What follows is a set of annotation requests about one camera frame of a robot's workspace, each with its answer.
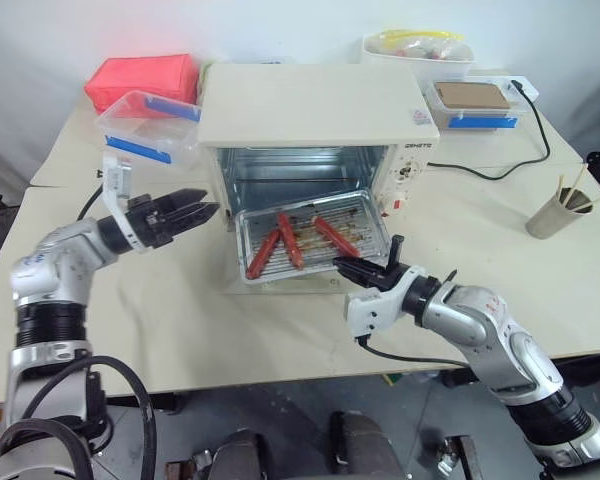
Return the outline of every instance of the oven top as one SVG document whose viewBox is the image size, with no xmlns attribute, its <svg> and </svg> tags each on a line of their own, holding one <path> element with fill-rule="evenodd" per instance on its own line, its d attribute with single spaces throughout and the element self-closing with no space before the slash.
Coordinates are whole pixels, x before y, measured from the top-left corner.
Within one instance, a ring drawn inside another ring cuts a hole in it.
<svg viewBox="0 0 600 480">
<path fill-rule="evenodd" d="M 389 145 L 437 139 L 404 66 L 215 64 L 198 140 L 212 147 Z"/>
</svg>

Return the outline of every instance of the chopsticks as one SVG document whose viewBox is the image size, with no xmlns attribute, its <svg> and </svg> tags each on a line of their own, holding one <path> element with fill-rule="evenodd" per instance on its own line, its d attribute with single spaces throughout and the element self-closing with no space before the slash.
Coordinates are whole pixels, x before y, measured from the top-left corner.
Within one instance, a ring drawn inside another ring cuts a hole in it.
<svg viewBox="0 0 600 480">
<path fill-rule="evenodd" d="M 564 198 L 564 200 L 560 201 L 562 206 L 571 212 L 578 212 L 579 210 L 584 210 L 585 208 L 591 207 L 595 203 L 600 202 L 600 198 L 596 198 L 595 200 L 591 200 L 590 202 L 587 202 L 585 204 L 578 205 L 577 207 L 572 208 L 572 209 L 567 207 L 567 203 L 569 202 L 569 200 L 571 200 L 571 197 L 573 196 L 573 193 L 576 191 L 576 187 L 580 183 L 580 180 L 582 179 L 582 175 L 584 174 L 584 172 L 588 168 L 588 166 L 589 165 L 586 163 L 584 165 L 582 165 L 582 168 L 580 169 L 580 173 L 578 173 L 578 176 L 576 177 L 576 181 L 573 182 L 573 186 L 567 192 L 567 196 Z M 564 185 L 564 174 L 560 175 L 560 178 L 558 179 L 558 200 L 560 200 L 560 195 L 562 194 L 563 185 Z"/>
<path fill-rule="evenodd" d="M 590 202 L 585 203 L 584 205 L 580 205 L 579 207 L 574 208 L 573 210 L 571 210 L 572 212 L 577 212 L 578 210 L 583 210 L 587 207 L 590 207 L 591 205 L 593 205 L 594 203 L 598 203 L 600 202 L 600 198 L 596 198 L 595 200 L 591 200 Z"/>
<path fill-rule="evenodd" d="M 578 186 L 578 183 L 580 183 L 580 180 L 582 179 L 582 175 L 584 174 L 584 171 L 587 169 L 588 166 L 589 166 L 589 164 L 587 164 L 587 163 L 582 165 L 582 168 L 580 169 L 580 173 L 576 177 L 576 181 L 573 182 L 573 187 L 571 187 L 571 189 L 567 193 L 567 196 L 564 197 L 564 202 L 562 202 L 563 207 L 567 208 L 567 203 L 569 203 L 569 200 L 571 200 L 571 196 L 573 195 L 573 192 L 576 191 L 576 187 Z"/>
</svg>

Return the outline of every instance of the clear plastic box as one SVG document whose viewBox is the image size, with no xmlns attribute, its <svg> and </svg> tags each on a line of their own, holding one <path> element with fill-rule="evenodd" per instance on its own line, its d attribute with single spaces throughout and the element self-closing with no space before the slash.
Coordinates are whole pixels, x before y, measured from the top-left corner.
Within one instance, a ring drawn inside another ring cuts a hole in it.
<svg viewBox="0 0 600 480">
<path fill-rule="evenodd" d="M 96 125 L 110 147 L 190 168 L 201 114 L 196 105 L 134 90 L 103 112 Z"/>
<path fill-rule="evenodd" d="M 509 108 L 450 108 L 440 98 L 436 83 L 469 82 L 488 83 L 498 87 Z M 466 77 L 463 80 L 449 79 L 429 82 L 425 99 L 434 122 L 440 129 L 483 129 L 515 128 L 518 120 L 530 111 L 529 104 L 520 92 L 507 79 L 482 79 Z"/>
</svg>

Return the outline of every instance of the plastic bag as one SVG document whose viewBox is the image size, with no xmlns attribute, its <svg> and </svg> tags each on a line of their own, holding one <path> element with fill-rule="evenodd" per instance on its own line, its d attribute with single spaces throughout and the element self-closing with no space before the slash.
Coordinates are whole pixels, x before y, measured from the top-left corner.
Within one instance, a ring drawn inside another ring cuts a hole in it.
<svg viewBox="0 0 600 480">
<path fill-rule="evenodd" d="M 462 35 L 450 32 L 385 30 L 370 36 L 365 48 L 371 53 L 429 60 L 473 60 L 471 49 Z"/>
</svg>

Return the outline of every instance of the white bin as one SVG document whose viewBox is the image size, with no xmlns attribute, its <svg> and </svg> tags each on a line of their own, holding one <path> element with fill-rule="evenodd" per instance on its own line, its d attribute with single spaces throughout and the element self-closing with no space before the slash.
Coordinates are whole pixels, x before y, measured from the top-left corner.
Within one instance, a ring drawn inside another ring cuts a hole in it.
<svg viewBox="0 0 600 480">
<path fill-rule="evenodd" d="M 373 35 L 365 35 L 360 44 L 360 63 L 408 65 L 416 77 L 420 90 L 426 90 L 432 80 L 463 79 L 474 63 L 473 52 L 471 60 L 431 60 L 428 58 L 408 58 L 395 55 L 383 55 L 367 50 L 367 39 Z"/>
</svg>

